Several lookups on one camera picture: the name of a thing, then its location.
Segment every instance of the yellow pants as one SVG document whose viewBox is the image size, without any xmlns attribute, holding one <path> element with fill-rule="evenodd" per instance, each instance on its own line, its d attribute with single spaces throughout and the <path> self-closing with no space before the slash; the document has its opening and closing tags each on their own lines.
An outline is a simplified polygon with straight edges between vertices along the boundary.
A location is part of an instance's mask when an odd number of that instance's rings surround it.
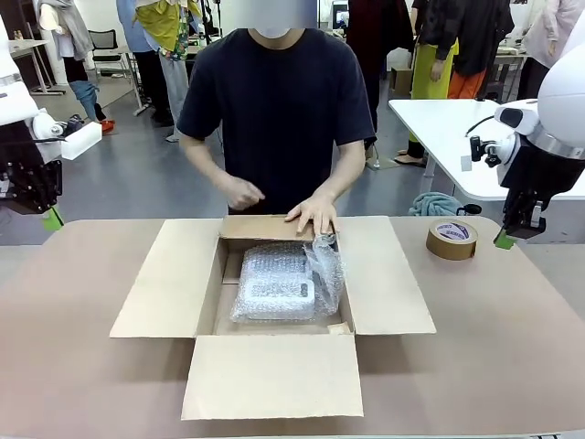
<svg viewBox="0 0 585 439">
<path fill-rule="evenodd" d="M 414 64 L 414 81 L 412 84 L 412 99 L 447 99 L 449 95 L 449 82 L 451 81 L 451 69 L 453 57 L 459 54 L 459 41 L 451 47 L 445 60 L 445 70 L 441 79 L 437 82 L 431 80 L 431 69 L 437 54 L 436 46 L 421 44 L 417 46 L 417 58 Z M 418 142 L 417 138 L 410 134 L 412 142 Z"/>
</svg>

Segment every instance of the open cardboard box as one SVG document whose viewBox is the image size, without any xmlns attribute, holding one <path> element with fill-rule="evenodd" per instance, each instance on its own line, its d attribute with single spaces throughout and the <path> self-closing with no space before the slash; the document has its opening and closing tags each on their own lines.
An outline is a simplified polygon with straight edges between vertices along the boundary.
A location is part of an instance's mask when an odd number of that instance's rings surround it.
<svg viewBox="0 0 585 439">
<path fill-rule="evenodd" d="M 243 253 L 312 241 L 281 217 L 172 219 L 154 241 L 111 337 L 196 337 L 182 419 L 363 416 L 355 335 L 435 333 L 388 217 L 340 219 L 346 293 L 310 323 L 236 324 Z"/>
</svg>

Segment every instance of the white wall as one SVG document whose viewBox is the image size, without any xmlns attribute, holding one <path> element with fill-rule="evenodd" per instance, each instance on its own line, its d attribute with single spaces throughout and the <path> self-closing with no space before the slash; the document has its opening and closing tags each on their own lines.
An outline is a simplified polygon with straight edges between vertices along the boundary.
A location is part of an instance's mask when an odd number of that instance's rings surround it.
<svg viewBox="0 0 585 439">
<path fill-rule="evenodd" d="M 118 21 L 116 0 L 76 0 L 75 5 L 77 5 L 83 21 L 85 21 L 85 26 L 89 30 L 116 29 L 118 46 L 126 45 L 124 30 Z"/>
</svg>

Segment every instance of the man's hand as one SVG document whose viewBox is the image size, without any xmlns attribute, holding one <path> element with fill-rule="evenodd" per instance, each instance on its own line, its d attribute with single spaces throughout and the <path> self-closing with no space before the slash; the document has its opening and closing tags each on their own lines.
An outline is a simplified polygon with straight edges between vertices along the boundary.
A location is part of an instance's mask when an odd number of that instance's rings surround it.
<svg viewBox="0 0 585 439">
<path fill-rule="evenodd" d="M 265 199 L 264 194 L 249 181 L 226 175 L 218 183 L 218 188 L 228 197 L 228 206 L 234 210 L 244 210 Z"/>
<path fill-rule="evenodd" d="M 309 220 L 313 220 L 315 236 L 328 233 L 331 223 L 333 223 L 335 232 L 339 231 L 337 211 L 333 205 L 333 199 L 327 196 L 315 194 L 306 199 L 289 212 L 285 221 L 292 221 L 299 216 L 301 219 L 299 219 L 298 233 L 303 233 Z"/>
<path fill-rule="evenodd" d="M 551 57 L 554 57 L 556 52 L 557 52 L 557 41 L 550 41 L 548 43 L 548 54 Z"/>
<path fill-rule="evenodd" d="M 442 59 L 435 59 L 431 69 L 431 80 L 438 82 L 441 79 L 443 72 L 445 71 L 445 61 Z"/>
</svg>

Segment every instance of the packing tape roll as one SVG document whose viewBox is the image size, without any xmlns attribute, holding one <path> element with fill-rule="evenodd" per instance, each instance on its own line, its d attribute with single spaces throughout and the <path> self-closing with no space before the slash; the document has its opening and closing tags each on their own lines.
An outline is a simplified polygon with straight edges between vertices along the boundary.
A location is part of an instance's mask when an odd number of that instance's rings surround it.
<svg viewBox="0 0 585 439">
<path fill-rule="evenodd" d="M 439 219 L 429 228 L 427 249 L 449 261 L 473 258 L 477 245 L 477 231 L 457 219 Z"/>
</svg>

